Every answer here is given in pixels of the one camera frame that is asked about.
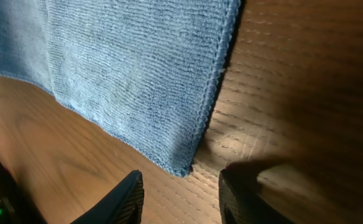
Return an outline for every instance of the cloth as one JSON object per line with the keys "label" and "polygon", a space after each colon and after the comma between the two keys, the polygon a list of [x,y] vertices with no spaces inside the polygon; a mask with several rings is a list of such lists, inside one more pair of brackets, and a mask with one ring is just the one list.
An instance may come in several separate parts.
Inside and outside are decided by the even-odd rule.
{"label": "cloth", "polygon": [[239,0],[0,0],[0,75],[171,174],[190,169]]}

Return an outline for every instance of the black object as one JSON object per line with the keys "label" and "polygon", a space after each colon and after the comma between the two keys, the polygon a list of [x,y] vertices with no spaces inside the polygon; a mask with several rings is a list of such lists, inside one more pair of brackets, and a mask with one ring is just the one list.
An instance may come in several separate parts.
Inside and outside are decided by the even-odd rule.
{"label": "black object", "polygon": [[223,169],[219,176],[219,205],[223,224],[292,224],[261,199],[244,180],[246,176]]}
{"label": "black object", "polygon": [[[132,171],[73,224],[138,224],[144,200],[142,173]],[[0,163],[0,224],[46,223]]]}

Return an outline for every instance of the blue cloth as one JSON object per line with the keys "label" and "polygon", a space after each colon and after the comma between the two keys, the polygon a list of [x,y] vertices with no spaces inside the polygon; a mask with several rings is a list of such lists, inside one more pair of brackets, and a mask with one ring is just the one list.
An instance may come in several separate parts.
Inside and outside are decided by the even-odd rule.
{"label": "blue cloth", "polygon": [[239,0],[0,0],[0,75],[188,173]]}

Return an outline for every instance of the wooden table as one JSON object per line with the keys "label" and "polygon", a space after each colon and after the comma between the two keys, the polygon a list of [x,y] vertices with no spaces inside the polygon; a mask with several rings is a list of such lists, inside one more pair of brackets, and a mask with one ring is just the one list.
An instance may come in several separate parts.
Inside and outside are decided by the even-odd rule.
{"label": "wooden table", "polygon": [[363,1],[247,1],[193,172],[174,177],[28,83],[0,78],[0,160],[49,223],[131,170],[143,223],[221,223],[230,161],[286,160],[263,197],[297,223],[363,223]]}

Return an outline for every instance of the ribbed fabric texture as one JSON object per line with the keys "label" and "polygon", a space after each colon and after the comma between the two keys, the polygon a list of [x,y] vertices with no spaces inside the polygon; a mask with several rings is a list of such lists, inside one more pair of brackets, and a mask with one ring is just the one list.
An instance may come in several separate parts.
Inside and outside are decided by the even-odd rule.
{"label": "ribbed fabric texture", "polygon": [[188,173],[239,0],[0,0],[0,75]]}

